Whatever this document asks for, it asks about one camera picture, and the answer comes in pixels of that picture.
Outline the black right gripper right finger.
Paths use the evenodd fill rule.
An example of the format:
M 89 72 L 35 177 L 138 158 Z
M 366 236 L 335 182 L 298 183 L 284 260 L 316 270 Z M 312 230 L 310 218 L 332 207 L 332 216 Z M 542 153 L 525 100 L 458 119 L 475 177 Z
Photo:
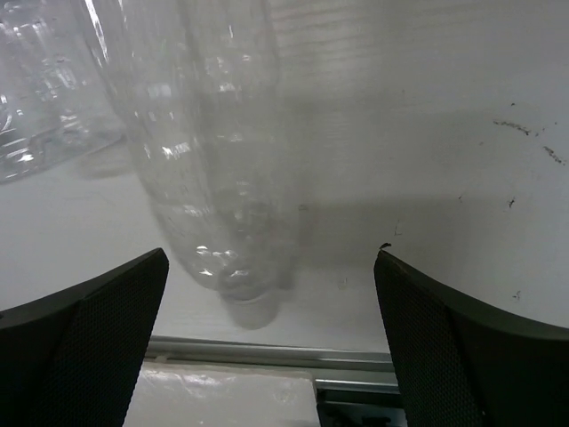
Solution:
M 410 426 L 566 426 L 568 331 L 446 286 L 385 250 L 374 281 Z

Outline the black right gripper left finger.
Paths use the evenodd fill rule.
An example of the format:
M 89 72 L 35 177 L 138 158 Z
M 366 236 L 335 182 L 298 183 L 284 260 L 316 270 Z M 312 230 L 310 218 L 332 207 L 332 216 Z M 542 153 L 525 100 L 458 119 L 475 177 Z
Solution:
M 3 426 L 121 426 L 163 298 L 157 248 L 1 313 Z

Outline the clear crushed unlabelled bottle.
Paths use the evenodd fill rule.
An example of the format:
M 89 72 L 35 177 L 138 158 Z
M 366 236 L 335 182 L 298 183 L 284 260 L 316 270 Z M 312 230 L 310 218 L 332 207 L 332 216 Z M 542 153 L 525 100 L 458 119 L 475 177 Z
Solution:
M 298 230 L 265 1 L 74 1 L 173 255 L 233 321 L 277 315 Z

